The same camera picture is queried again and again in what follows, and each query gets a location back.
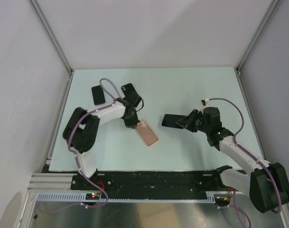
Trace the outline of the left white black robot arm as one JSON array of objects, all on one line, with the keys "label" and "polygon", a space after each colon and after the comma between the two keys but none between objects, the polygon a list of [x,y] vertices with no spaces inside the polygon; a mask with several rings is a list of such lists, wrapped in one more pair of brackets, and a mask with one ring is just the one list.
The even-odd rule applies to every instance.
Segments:
[{"label": "left white black robot arm", "polygon": [[81,107],[73,111],[62,137],[67,142],[68,150],[74,153],[77,170],[83,175],[81,184],[86,189],[94,189],[98,183],[97,176],[93,175],[97,170],[94,155],[89,151],[96,141],[99,127],[114,119],[123,119],[127,128],[136,128],[140,122],[136,108],[141,101],[139,94],[131,92],[93,111]]}]

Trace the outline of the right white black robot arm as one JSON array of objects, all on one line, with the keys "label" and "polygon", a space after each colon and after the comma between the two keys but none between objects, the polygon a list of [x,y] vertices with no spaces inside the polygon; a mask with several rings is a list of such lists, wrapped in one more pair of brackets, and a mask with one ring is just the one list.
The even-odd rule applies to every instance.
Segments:
[{"label": "right white black robot arm", "polygon": [[289,181],[285,168],[278,162],[270,163],[254,156],[235,142],[233,133],[222,126],[218,108],[194,109],[176,123],[192,133],[205,133],[211,147],[228,155],[244,170],[240,173],[230,167],[219,168],[219,174],[212,178],[215,189],[224,190],[229,186],[242,192],[261,213],[289,203]]}]

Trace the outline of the black smartphone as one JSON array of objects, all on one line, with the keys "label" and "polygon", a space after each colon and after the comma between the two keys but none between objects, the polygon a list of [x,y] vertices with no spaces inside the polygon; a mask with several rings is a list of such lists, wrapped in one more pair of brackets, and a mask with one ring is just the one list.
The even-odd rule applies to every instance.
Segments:
[{"label": "black smartphone", "polygon": [[183,129],[177,122],[183,119],[185,115],[175,115],[175,114],[165,114],[162,120],[161,125],[163,127],[175,128],[175,129]]}]

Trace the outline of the pink phone case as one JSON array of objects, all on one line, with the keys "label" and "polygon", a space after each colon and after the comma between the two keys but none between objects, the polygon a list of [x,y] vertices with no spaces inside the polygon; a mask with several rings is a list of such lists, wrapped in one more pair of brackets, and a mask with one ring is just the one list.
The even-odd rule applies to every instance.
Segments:
[{"label": "pink phone case", "polygon": [[147,147],[155,145],[159,140],[152,128],[144,120],[137,124],[135,130]]}]

